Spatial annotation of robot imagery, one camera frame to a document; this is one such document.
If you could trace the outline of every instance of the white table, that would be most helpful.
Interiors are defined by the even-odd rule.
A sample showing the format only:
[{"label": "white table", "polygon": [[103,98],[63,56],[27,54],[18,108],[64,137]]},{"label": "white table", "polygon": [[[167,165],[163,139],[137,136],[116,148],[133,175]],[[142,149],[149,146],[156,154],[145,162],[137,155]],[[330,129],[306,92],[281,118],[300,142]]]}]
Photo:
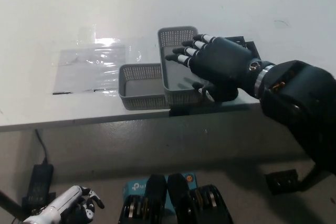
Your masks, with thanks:
[{"label": "white table", "polygon": [[[262,59],[292,59],[336,74],[335,0],[0,0],[0,131],[168,116],[128,111],[115,93],[52,95],[59,52],[79,30],[97,38],[141,38],[141,63],[160,62],[157,31],[193,25],[200,33],[252,39]],[[241,92],[223,106],[256,104]]]}]

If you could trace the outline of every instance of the white robotic hand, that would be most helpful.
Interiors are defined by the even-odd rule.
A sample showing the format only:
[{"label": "white robotic hand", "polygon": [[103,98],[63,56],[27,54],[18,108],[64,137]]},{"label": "white robotic hand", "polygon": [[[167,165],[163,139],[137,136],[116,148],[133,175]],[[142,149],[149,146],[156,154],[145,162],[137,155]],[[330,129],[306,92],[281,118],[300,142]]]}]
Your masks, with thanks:
[{"label": "white robotic hand", "polygon": [[94,204],[105,208],[98,195],[90,188],[72,186],[57,197],[38,215],[30,216],[23,223],[29,224],[87,224],[92,222]]}]

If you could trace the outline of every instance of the gray plastic basket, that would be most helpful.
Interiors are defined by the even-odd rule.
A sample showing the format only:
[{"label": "gray plastic basket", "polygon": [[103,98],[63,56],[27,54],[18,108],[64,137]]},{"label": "gray plastic basket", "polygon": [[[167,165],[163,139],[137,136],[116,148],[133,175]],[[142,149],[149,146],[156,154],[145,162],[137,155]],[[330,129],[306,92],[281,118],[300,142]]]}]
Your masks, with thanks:
[{"label": "gray plastic basket", "polygon": [[160,64],[122,65],[119,70],[119,96],[128,110],[169,108],[164,96]]},{"label": "gray plastic basket", "polygon": [[193,26],[162,28],[157,33],[164,92],[170,106],[192,105],[201,101],[201,96],[195,92],[192,83],[203,80],[185,66],[165,60],[165,56],[171,54],[173,48],[182,47],[183,41],[192,40],[197,34],[197,29]]}]

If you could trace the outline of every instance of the power adapter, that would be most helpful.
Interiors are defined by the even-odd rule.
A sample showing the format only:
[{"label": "power adapter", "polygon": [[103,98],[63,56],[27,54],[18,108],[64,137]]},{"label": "power adapter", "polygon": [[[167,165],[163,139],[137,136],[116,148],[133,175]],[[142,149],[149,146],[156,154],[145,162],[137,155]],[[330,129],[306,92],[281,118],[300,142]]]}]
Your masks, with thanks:
[{"label": "power adapter", "polygon": [[22,198],[22,208],[27,213],[45,207],[56,197],[55,193],[49,194],[53,171],[54,167],[45,162],[34,165],[27,196]]}]

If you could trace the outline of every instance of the blue box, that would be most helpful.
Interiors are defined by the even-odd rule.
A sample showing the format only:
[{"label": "blue box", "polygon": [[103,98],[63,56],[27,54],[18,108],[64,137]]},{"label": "blue box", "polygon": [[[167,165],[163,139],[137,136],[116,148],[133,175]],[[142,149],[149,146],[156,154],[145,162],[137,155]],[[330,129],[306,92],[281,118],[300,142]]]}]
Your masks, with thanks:
[{"label": "blue box", "polygon": [[[182,175],[185,177],[185,180],[188,183],[189,190],[197,188],[197,182],[196,182],[196,176],[194,173],[182,173]],[[127,184],[124,186],[123,189],[123,199],[125,199],[129,195],[144,195],[146,190],[146,183],[148,178],[144,179],[135,179],[127,182]],[[169,193],[167,191],[167,197],[166,197],[166,204],[164,206],[165,208],[165,216],[175,215],[175,209],[172,205],[172,202],[170,201]]]}]

